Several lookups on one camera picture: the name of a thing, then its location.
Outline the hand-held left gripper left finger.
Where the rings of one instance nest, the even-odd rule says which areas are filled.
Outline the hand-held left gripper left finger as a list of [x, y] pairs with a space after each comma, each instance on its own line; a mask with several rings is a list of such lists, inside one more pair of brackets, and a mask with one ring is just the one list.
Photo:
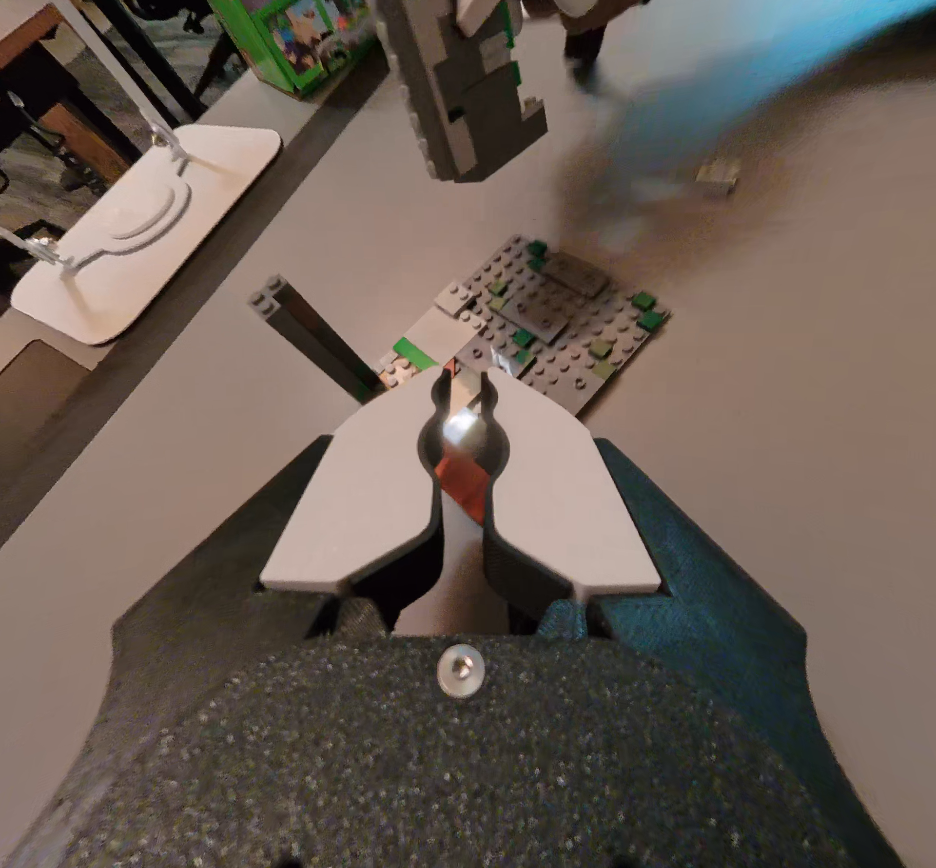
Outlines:
[[367, 598], [387, 624], [429, 592], [443, 568], [448, 385], [448, 371], [424, 371], [328, 437], [259, 574], [267, 590]]

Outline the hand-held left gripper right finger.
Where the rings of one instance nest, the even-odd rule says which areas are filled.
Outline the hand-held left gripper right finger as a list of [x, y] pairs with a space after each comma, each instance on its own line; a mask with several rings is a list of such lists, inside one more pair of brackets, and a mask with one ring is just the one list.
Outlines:
[[514, 613], [645, 596], [662, 577], [589, 429], [499, 367], [482, 376], [484, 574]]

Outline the grey lego wall section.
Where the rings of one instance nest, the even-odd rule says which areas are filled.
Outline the grey lego wall section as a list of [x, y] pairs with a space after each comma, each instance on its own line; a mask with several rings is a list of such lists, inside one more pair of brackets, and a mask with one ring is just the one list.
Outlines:
[[432, 178], [483, 181], [546, 134], [544, 103], [521, 98], [512, 56], [520, 0], [498, 0], [472, 35], [456, 0], [366, 3]]

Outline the partly built grey lego model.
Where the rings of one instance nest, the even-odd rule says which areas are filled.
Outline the partly built grey lego model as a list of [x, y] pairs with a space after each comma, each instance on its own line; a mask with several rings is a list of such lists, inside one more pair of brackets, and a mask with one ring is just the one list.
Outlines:
[[433, 366], [450, 371], [443, 490], [483, 524], [489, 467], [481, 444], [481, 375], [493, 366], [574, 416], [591, 406], [671, 316], [650, 291], [513, 235], [467, 277], [453, 279], [390, 351], [369, 366], [283, 277], [250, 305], [277, 334], [360, 404]]

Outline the loose tan lego brick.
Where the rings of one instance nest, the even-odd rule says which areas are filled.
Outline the loose tan lego brick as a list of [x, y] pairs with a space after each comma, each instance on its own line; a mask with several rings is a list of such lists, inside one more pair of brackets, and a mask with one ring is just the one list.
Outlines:
[[705, 195], [731, 196], [739, 185], [741, 160], [713, 158], [701, 163], [696, 171], [695, 186]]

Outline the white stand with wooden board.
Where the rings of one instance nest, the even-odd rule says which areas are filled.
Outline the white stand with wooden board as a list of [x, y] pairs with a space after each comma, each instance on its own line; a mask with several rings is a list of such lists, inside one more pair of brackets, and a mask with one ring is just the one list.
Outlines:
[[189, 124], [173, 129], [71, 0], [49, 0], [147, 121], [150, 149], [55, 248], [2, 228], [37, 262], [11, 308], [95, 347], [134, 323], [283, 148], [272, 129]]

